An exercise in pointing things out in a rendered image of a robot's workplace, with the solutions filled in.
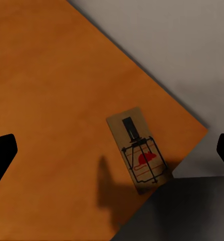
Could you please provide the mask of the mousetrap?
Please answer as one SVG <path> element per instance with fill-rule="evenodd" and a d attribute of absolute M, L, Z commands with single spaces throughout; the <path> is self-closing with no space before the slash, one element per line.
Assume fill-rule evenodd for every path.
<path fill-rule="evenodd" d="M 138 105 L 105 120 L 139 195 L 175 179 Z"/>

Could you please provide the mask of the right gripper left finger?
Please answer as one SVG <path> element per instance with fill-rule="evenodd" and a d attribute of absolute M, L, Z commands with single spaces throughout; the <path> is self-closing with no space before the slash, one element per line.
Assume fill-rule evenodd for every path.
<path fill-rule="evenodd" d="M 18 152 L 14 134 L 0 136 L 0 180 Z"/>

